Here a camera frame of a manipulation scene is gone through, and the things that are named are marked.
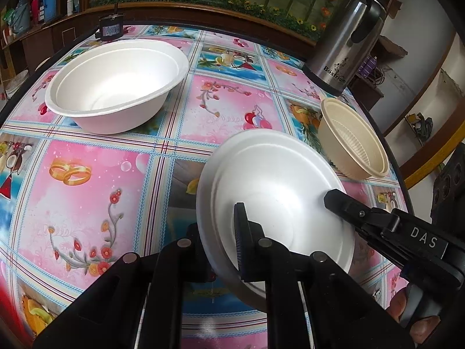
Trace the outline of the person's right hand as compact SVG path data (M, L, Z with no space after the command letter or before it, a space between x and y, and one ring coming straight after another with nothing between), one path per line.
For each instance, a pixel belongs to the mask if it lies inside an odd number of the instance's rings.
M406 288L398 291L390 301L386 312L397 322L404 312L407 305ZM434 331L441 319L438 316L431 316L415 322L410 330L410 335L415 343L423 343L428 336Z

